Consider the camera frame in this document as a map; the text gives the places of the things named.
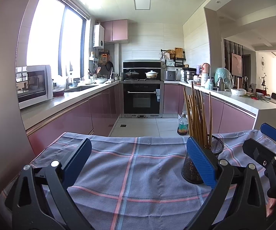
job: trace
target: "black mesh container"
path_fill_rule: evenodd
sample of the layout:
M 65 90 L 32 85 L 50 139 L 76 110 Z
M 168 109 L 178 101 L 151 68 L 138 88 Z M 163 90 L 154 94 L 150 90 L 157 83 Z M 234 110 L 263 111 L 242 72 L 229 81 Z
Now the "black mesh container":
M 212 151 L 212 153 L 214 153 L 216 158 L 218 158 L 218 156 L 222 153 L 223 148 L 224 148 L 224 145 L 222 141 L 219 138 L 212 136 L 210 150 Z M 193 184 L 203 183 L 203 180 L 199 172 L 197 171 L 196 167 L 194 166 L 194 163 L 191 160 L 188 153 L 186 154 L 184 165 L 181 169 L 181 175 L 187 182 L 190 182 Z

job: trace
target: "screw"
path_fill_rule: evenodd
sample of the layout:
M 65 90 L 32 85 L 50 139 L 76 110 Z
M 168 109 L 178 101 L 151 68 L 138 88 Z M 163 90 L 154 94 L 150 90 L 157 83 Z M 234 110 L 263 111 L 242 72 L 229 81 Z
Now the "screw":
M 24 169 L 24 170 L 29 170 L 29 169 L 30 169 L 30 165 L 29 165 L 29 164 L 25 165 L 25 166 L 23 167 L 23 169 Z
M 57 160 L 51 162 L 52 167 L 57 167 L 58 165 L 59 165 L 59 161 L 57 161 Z
M 250 168 L 251 170 L 254 170 L 256 167 L 255 167 L 254 164 L 250 163 L 250 164 L 249 164 L 249 168 Z
M 228 161 L 226 161 L 225 159 L 221 159 L 221 160 L 220 160 L 220 164 L 221 164 L 222 166 L 226 166 L 226 165 L 228 164 Z

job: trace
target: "water heater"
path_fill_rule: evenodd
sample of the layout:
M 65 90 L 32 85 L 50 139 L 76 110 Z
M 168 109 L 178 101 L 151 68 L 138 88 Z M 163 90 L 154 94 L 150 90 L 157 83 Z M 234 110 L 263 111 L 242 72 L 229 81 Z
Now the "water heater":
M 93 47 L 104 49 L 104 27 L 100 24 L 93 26 Z

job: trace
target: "plaid tablecloth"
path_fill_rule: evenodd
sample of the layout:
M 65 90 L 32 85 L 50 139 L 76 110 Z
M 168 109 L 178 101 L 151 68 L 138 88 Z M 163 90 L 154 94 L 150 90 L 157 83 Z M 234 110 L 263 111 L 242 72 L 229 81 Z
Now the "plaid tablecloth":
M 266 195 L 269 180 L 264 175 L 265 169 L 243 153 L 242 144 L 253 138 L 275 153 L 276 144 L 256 130 L 216 136 L 224 143 L 219 159 L 243 167 L 254 163 Z M 65 133 L 32 165 L 43 167 L 62 159 L 83 137 L 85 135 Z M 68 192 L 95 229 L 183 229 L 211 190 L 204 184 L 190 184 L 181 176 L 188 137 L 88 138 L 92 142 L 92 153 Z M 4 206 L 4 200 L 10 186 L 0 195 L 0 212 L 9 223 L 11 213 Z M 44 186 L 44 189 L 53 215 L 63 222 L 48 187 Z M 216 221 L 224 217 L 234 189 L 235 185 L 230 187 Z

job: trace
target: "painting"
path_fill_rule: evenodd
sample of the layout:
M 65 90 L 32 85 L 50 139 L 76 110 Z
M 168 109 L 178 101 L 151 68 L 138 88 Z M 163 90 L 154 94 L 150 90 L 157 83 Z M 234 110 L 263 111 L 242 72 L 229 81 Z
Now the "painting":
M 242 57 L 232 53 L 232 75 L 242 77 Z

